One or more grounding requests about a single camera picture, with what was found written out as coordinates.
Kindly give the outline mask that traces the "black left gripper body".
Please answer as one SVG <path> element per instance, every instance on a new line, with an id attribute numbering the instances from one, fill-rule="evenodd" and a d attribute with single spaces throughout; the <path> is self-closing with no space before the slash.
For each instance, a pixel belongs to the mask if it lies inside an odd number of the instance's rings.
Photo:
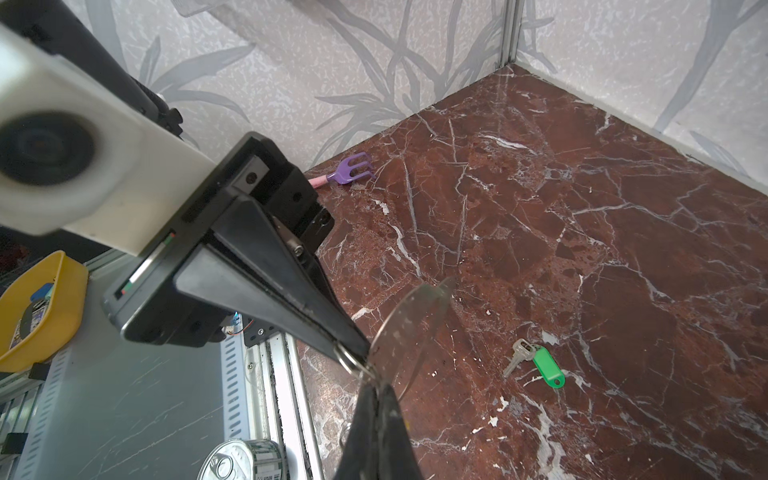
<path id="1" fill-rule="evenodd" d="M 220 342 L 236 318 L 250 341 L 279 330 L 331 341 L 335 296 L 316 252 L 333 225 L 303 173 L 248 133 L 106 292 L 104 311 L 145 344 Z"/>

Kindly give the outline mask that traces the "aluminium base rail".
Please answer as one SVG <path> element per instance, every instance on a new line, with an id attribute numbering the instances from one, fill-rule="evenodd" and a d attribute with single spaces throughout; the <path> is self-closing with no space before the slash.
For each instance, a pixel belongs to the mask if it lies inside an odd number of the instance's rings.
<path id="1" fill-rule="evenodd" d="M 81 326 L 17 418 L 27 433 L 11 479 L 194 479 L 231 439 L 277 442 L 288 479 L 319 479 L 322 465 L 296 344 L 242 335 L 202 348 L 122 339 L 102 311 L 104 292 L 131 259 L 92 260 Z"/>

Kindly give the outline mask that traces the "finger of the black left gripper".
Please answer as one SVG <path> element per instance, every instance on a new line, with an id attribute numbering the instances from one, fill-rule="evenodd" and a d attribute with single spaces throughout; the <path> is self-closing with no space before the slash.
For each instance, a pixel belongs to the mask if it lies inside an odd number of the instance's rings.
<path id="1" fill-rule="evenodd" d="M 237 311 L 293 335 L 336 360 L 341 344 L 360 358 L 360 330 L 342 309 L 315 288 L 293 264 L 289 280 L 272 288 L 247 269 L 203 245 L 194 250 L 174 275 L 176 290 L 195 300 Z"/>
<path id="2" fill-rule="evenodd" d="M 212 232 L 255 275 L 259 289 L 277 301 L 279 329 L 328 357 L 341 346 L 357 360 L 368 358 L 370 342 L 316 287 L 256 201 L 233 201 Z"/>

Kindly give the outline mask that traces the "yellow plastic bin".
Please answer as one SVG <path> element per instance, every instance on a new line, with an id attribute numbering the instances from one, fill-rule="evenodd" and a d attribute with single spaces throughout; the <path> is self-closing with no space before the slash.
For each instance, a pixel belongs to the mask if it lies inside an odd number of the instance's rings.
<path id="1" fill-rule="evenodd" d="M 56 251 L 1 296 L 1 371 L 20 372 L 72 339 L 81 325 L 88 270 Z"/>

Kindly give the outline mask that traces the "round silver tin lid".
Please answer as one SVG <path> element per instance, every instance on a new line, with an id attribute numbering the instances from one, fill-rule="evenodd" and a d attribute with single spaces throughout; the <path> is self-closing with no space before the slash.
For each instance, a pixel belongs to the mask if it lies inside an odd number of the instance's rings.
<path id="1" fill-rule="evenodd" d="M 284 458 L 272 440 L 230 440 L 203 461 L 198 480 L 281 480 Z"/>

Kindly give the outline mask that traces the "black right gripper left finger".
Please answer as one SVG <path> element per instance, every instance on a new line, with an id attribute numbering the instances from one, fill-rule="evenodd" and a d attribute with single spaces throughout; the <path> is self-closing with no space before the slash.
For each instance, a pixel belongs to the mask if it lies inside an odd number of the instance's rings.
<path id="1" fill-rule="evenodd" d="M 334 479 L 378 478 L 378 407 L 375 386 L 364 384 Z"/>

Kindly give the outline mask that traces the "key with green tag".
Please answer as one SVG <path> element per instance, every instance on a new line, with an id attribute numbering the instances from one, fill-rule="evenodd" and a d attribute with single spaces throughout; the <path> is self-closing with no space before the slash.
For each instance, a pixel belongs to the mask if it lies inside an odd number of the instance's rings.
<path id="1" fill-rule="evenodd" d="M 521 363 L 530 361 L 536 366 L 548 386 L 553 389 L 565 386 L 566 377 L 546 348 L 534 345 L 525 339 L 518 339 L 513 343 L 512 352 L 513 355 L 502 372 L 503 378 L 508 378 Z"/>

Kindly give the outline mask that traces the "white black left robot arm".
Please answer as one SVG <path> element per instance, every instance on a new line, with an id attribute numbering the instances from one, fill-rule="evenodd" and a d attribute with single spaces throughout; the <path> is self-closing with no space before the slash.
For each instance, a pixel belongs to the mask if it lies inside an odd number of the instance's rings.
<path id="1" fill-rule="evenodd" d="M 319 264 L 333 219 L 309 180 L 258 133 L 216 162 L 181 125 L 64 3 L 2 3 L 2 225 L 132 255 L 102 303 L 129 341 L 200 347 L 237 313 L 361 370 L 370 343 Z"/>

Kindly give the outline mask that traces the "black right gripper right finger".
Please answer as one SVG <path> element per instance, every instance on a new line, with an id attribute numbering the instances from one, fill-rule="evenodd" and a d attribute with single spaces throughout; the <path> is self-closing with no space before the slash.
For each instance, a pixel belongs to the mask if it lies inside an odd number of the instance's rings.
<path id="1" fill-rule="evenodd" d="M 382 480 L 422 480 L 397 396 L 391 385 L 378 392 L 377 478 Z"/>

